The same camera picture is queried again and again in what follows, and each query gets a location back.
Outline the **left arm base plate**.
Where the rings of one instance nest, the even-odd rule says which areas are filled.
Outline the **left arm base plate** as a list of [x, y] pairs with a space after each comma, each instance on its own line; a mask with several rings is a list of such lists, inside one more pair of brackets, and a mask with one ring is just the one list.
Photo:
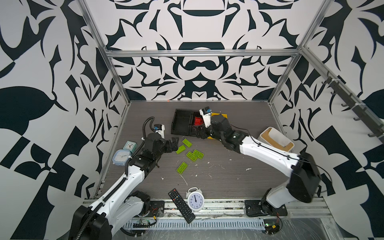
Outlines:
[[164, 201], [150, 201], [144, 203], [143, 210], [140, 213], [141, 217], [163, 217], [165, 209]]

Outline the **red lego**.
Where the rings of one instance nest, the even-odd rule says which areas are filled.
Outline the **red lego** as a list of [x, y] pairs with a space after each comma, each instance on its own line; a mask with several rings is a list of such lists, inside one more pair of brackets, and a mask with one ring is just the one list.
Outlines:
[[204, 124], [204, 120], [200, 117], [195, 117], [194, 118], [194, 126], [200, 126]]

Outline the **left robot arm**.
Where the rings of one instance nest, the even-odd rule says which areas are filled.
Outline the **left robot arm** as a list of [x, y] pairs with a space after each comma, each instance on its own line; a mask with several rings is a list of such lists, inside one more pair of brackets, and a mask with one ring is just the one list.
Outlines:
[[154, 120], [149, 117], [143, 123], [143, 141], [129, 157], [122, 176], [89, 207], [75, 211], [70, 240], [110, 240], [133, 217], [150, 212], [150, 196], [135, 188], [158, 166], [163, 154], [179, 148], [179, 139], [165, 140], [165, 127], [154, 125]]

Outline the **green lego top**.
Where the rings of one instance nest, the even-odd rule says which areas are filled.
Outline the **green lego top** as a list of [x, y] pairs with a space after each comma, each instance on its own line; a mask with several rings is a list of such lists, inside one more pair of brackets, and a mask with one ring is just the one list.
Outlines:
[[193, 144], [187, 140], [187, 139], [183, 139], [183, 144], [186, 145], [188, 148], [190, 148]]

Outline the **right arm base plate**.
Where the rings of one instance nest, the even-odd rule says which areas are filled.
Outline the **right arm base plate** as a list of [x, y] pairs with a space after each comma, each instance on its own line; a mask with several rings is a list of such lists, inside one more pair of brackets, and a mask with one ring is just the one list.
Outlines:
[[262, 200], [245, 200], [245, 213], [248, 217], [286, 217], [288, 211], [285, 205], [280, 208], [272, 207], [268, 202]]

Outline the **green lego bottom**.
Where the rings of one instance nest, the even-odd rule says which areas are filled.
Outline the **green lego bottom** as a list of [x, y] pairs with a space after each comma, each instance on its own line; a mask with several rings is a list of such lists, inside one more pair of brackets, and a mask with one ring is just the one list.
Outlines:
[[177, 168], [177, 172], [178, 172], [180, 175], [182, 175], [183, 172], [187, 169], [187, 167], [188, 167], [188, 164], [185, 163], [185, 162], [182, 162], [182, 163], [180, 164], [180, 166]]

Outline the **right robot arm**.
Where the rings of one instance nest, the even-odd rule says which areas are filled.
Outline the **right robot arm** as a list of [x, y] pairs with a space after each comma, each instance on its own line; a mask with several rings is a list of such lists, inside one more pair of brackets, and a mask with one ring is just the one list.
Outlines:
[[289, 179], [267, 190], [259, 206], [264, 215], [292, 201], [311, 203], [321, 181], [321, 174], [312, 155], [297, 155], [269, 146], [252, 137], [246, 129], [231, 125], [222, 115], [203, 117], [204, 123], [192, 126], [197, 138], [218, 140], [230, 151], [250, 156], [283, 173]]

